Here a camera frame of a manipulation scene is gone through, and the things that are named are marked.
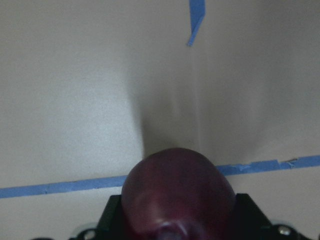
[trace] screw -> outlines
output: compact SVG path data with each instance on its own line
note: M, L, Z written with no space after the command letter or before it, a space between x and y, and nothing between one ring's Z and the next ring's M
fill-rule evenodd
M291 229L287 226L279 226L278 231L281 235L289 236L291 234Z
M93 240L96 237L96 232L94 230L89 230L83 235L84 240Z

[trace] glossy highlight on fruit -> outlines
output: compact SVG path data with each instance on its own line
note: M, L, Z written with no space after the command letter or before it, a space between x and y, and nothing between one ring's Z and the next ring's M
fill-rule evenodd
M170 148L129 173L121 204L135 240L224 240L235 193L200 153Z

